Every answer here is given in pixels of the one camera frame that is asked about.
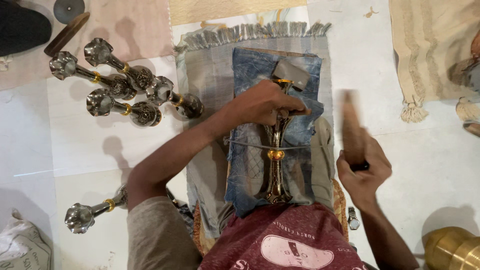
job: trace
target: pink cloth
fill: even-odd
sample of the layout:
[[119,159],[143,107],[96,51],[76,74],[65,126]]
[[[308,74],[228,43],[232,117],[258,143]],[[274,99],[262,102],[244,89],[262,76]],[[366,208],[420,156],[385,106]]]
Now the pink cloth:
[[[95,37],[113,46],[113,54],[122,61],[153,58],[173,53],[168,0],[84,0],[88,22],[63,48],[78,58],[85,68],[84,46]],[[50,41],[66,26],[53,16],[55,0],[20,1],[20,5],[44,14],[52,23]],[[51,77],[50,57],[44,44],[13,54],[8,71],[0,72],[0,90]]]
[[199,269],[366,269],[324,205],[260,206],[232,217]]

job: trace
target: rubber band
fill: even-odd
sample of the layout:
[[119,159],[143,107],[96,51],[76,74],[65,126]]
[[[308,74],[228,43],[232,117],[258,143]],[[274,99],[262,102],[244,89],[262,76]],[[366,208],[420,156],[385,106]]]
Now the rubber band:
[[272,150],[290,150],[290,149],[304,149],[304,148],[324,148],[328,147],[331,144],[327,144],[324,146],[294,146],[294,147],[271,147],[271,146],[264,146],[264,145],[254,145],[254,144],[249,144],[249,143],[243,143],[239,141],[232,141],[229,139],[226,139],[225,142],[231,142],[234,144],[239,144],[239,145],[245,145],[245,146],[252,146],[252,147],[257,147],[257,148],[264,148],[264,149],[272,149]]

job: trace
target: candle holder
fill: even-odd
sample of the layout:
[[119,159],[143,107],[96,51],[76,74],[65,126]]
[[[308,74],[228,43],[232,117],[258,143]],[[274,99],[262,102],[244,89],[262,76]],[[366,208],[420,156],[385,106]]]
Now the candle holder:
[[162,120],[162,113],[153,104],[137,102],[133,105],[117,102],[108,90],[99,88],[87,96],[87,111],[92,116],[107,116],[110,112],[130,115],[132,122],[138,126],[156,126]]
[[113,98],[131,100],[137,94],[137,90],[130,87],[128,81],[120,74],[101,76],[98,72],[90,71],[77,64],[78,59],[67,51],[55,54],[50,60],[52,74],[60,80],[70,76],[77,76],[90,81],[92,84],[100,83],[105,86]]
[[116,195],[106,199],[102,203],[88,206],[76,203],[67,210],[65,224],[72,233],[86,233],[88,228],[95,224],[95,217],[111,212],[115,207],[128,208],[127,186],[122,185]]
[[157,106],[171,102],[183,118],[199,118],[204,111],[200,99],[193,94],[177,94],[173,92],[173,87],[173,82],[168,78],[154,76],[146,89],[147,99]]
[[123,62],[113,54],[113,47],[103,38],[96,37],[90,43],[85,45],[85,60],[92,66],[107,64],[121,74],[125,74],[132,87],[137,91],[144,91],[148,83],[152,80],[152,72],[144,66],[130,67],[127,62]]
[[[278,84],[284,94],[287,94],[294,84],[293,81],[289,80],[272,80],[272,82]],[[283,135],[294,117],[288,116],[283,118],[281,115],[277,115],[275,125],[264,126],[271,147],[282,147]],[[255,197],[264,198],[270,203],[289,202],[292,196],[285,190],[283,183],[282,159],[285,157],[285,153],[282,150],[270,149],[267,152],[267,156],[270,159],[268,186],[266,190],[260,191]]]

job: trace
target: maroon t-shirt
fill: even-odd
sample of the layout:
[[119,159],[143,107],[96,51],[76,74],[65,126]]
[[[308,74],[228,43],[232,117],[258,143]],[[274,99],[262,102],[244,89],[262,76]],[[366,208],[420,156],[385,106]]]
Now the maroon t-shirt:
[[200,270],[365,270],[336,216],[321,204],[272,204],[233,216]]

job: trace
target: black cloth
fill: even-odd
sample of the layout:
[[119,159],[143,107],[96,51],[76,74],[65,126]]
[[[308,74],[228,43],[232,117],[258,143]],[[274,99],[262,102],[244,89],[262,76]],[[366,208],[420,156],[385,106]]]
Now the black cloth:
[[44,15],[0,0],[0,56],[42,45],[51,35],[52,25]]

